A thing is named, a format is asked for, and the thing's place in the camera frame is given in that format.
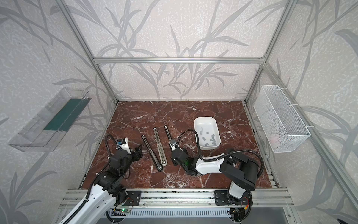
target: marble surface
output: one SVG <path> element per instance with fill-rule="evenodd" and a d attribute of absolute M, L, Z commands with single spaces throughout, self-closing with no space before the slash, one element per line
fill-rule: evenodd
<path fill-rule="evenodd" d="M 143 158 L 131 165 L 131 175 L 123 184 L 127 188 L 227 188 L 230 180 L 221 173 L 211 173 L 192 177 L 178 165 L 171 162 L 171 151 L 168 145 L 164 125 L 167 125 L 175 139 L 189 129 L 194 128 L 194 119 L 201 116 L 215 118 L 220 132 L 221 144 L 217 149 L 202 151 L 203 156 L 216 156 L 228 148 L 252 149 L 258 151 L 248 118 L 241 101 L 123 101 L 119 102 L 112 117 L 107 133 L 116 139 L 128 137 L 130 148 L 143 144 Z M 168 160 L 168 165 L 158 172 L 144 146 L 141 135 L 144 134 L 152 149 L 159 158 L 153 128 L 159 132 L 160 141 Z M 180 145 L 186 148 L 190 156 L 197 155 L 193 133 L 183 136 Z M 92 162 L 91 168 L 83 183 L 88 188 L 96 172 L 107 162 L 107 151 L 102 140 L 101 146 Z M 256 187 L 271 188 L 266 171 L 257 180 Z"/>

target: mesh basket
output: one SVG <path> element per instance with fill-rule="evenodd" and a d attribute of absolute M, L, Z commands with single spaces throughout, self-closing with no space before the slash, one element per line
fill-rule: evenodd
<path fill-rule="evenodd" d="M 262 86 L 254 104 L 273 152 L 292 152 L 311 133 L 277 85 Z"/>

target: side wall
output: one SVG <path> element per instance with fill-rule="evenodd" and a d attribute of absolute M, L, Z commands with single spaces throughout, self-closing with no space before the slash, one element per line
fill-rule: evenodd
<path fill-rule="evenodd" d="M 357 1 L 299 1 L 268 59 L 356 183 L 357 6 Z M 358 223 L 310 140 L 291 153 L 272 153 L 252 107 L 262 85 L 272 85 L 265 73 L 248 105 L 279 184 L 289 188 L 302 222 Z"/>
<path fill-rule="evenodd" d="M 54 1 L 0 2 L 0 223 L 50 223 L 77 188 L 115 104 Z M 8 145 L 63 87 L 92 98 L 53 152 Z"/>
<path fill-rule="evenodd" d="M 95 57 L 262 57 L 286 0 L 66 3 Z M 118 98 L 124 100 L 243 99 L 257 68 L 102 65 Z"/>

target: red marble table top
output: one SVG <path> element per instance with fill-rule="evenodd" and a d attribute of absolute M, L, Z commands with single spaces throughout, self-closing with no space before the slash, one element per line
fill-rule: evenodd
<path fill-rule="evenodd" d="M 230 180 L 223 174 L 211 173 L 203 176 L 189 176 L 180 166 L 174 166 L 164 125 L 167 125 L 173 138 L 191 128 L 194 129 L 194 119 L 202 116 L 215 118 L 220 132 L 221 144 L 214 150 L 201 151 L 203 156 L 216 156 L 226 152 L 228 148 L 252 149 L 258 152 L 248 118 L 241 101 L 123 101 L 112 117 L 107 133 L 116 139 L 127 137 L 130 148 L 143 145 L 143 158 L 131 165 L 131 175 L 122 183 L 127 188 L 227 188 Z M 147 147 L 142 141 L 144 134 L 153 151 L 159 158 L 153 128 L 159 132 L 160 141 L 168 160 L 168 165 L 162 172 L 158 172 Z M 112 153 L 116 150 L 109 140 Z M 197 155 L 194 134 L 188 132 L 180 143 L 186 148 L 190 156 Z M 86 189 L 107 163 L 107 151 L 104 140 L 92 162 L 90 170 L 84 180 L 82 188 Z M 266 171 L 257 180 L 256 187 L 271 188 Z"/>

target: black mounting plate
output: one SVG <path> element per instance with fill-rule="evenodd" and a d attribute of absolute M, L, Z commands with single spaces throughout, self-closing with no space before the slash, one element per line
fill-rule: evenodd
<path fill-rule="evenodd" d="M 214 191 L 215 205 L 233 205 L 226 196 L 227 190 L 216 190 Z M 248 192 L 242 195 L 239 199 L 242 205 L 247 205 L 247 199 L 249 198 Z"/>
<path fill-rule="evenodd" d="M 141 191 L 127 191 L 128 194 L 128 198 L 133 199 L 127 199 L 127 201 L 124 203 L 124 205 L 126 206 L 138 206 L 139 205 L 139 201 L 140 201 L 140 195 L 141 195 Z"/>

